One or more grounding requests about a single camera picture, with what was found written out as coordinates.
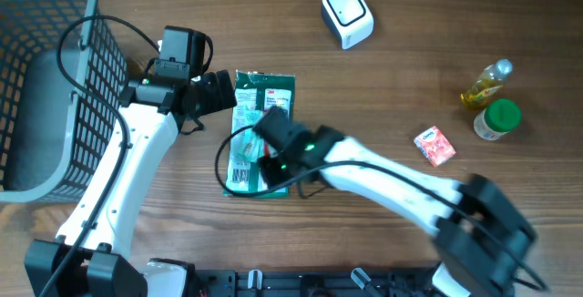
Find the green bottle cap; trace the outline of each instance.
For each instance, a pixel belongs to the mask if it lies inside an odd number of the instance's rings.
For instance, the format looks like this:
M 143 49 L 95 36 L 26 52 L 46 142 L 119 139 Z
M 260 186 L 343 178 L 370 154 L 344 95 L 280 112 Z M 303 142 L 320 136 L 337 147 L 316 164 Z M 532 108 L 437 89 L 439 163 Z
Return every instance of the green bottle cap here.
M 499 99 L 494 101 L 484 114 L 486 124 L 496 132 L 509 132 L 520 123 L 522 113 L 516 103 Z

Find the pink box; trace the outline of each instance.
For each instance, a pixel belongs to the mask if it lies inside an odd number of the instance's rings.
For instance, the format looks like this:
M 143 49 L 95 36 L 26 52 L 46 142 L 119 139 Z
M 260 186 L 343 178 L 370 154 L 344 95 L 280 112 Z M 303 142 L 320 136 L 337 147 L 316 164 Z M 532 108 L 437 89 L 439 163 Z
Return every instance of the pink box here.
M 455 155 L 454 147 L 437 127 L 429 128 L 419 134 L 414 143 L 434 167 L 445 163 Z

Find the gray plastic basket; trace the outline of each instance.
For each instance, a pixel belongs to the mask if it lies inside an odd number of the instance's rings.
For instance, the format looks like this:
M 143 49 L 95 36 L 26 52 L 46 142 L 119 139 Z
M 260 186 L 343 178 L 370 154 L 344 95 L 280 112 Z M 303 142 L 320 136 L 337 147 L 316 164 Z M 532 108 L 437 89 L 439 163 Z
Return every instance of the gray plastic basket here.
M 61 32 L 95 14 L 97 0 L 0 0 L 0 202 L 76 201 L 95 173 L 115 119 L 74 92 L 55 56 Z M 127 64 L 105 22 L 71 32 L 63 61 L 118 107 Z

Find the white device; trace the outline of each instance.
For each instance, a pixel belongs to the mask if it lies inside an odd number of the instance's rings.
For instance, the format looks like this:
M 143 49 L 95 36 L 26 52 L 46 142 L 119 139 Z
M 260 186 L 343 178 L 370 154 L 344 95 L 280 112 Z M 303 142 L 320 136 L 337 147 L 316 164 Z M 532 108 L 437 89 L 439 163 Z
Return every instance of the white device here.
M 322 19 L 344 50 L 373 32 L 373 14 L 364 0 L 322 0 Z

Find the plastic bottle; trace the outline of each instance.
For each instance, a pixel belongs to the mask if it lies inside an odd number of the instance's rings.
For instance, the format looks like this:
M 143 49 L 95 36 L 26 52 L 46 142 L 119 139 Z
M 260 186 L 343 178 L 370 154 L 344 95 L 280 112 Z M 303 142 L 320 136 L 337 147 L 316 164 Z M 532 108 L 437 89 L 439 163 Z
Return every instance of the plastic bottle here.
M 499 99 L 484 109 L 474 120 L 474 131 L 480 138 L 494 141 L 520 124 L 522 113 L 516 103 Z
M 494 65 L 488 66 L 472 87 L 462 94 L 464 106 L 468 109 L 485 107 L 496 91 L 506 84 L 510 73 L 512 63 L 508 59 L 498 60 Z

